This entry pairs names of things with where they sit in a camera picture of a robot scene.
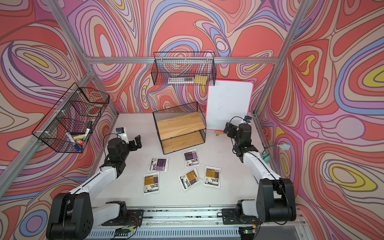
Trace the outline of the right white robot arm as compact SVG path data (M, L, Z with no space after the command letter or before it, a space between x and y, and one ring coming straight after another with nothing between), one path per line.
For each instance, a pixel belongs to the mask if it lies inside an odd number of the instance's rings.
M224 128L233 141L233 153L247 166L258 184L255 200L239 200L235 209L240 222L242 217L257 217L260 223L293 222L297 218L293 182L283 178L265 163L252 145L252 127L245 121L239 125L227 122Z

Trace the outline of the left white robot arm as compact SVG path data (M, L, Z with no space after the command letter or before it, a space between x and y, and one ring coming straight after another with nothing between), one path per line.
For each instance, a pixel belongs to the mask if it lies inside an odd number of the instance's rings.
M139 227L138 217L129 214L124 201L111 201L100 207L93 207L92 201L123 173L129 153L140 148L140 135L128 142L120 137L109 140L108 154L100 170L77 188L54 197L46 229L47 239L84 240L94 227L103 224Z

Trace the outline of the yellow coffee bag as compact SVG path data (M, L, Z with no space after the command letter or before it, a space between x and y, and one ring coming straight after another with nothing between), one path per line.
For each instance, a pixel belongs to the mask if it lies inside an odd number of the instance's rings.
M221 170L221 168L205 166L205 177L203 185L206 187L214 187L219 189L221 187Z
M144 190L143 195L150 195L160 192L160 172L144 174Z
M181 184L182 190L185 192L193 186L196 186L201 179L199 178L197 169L193 168L187 173L178 176L178 181Z

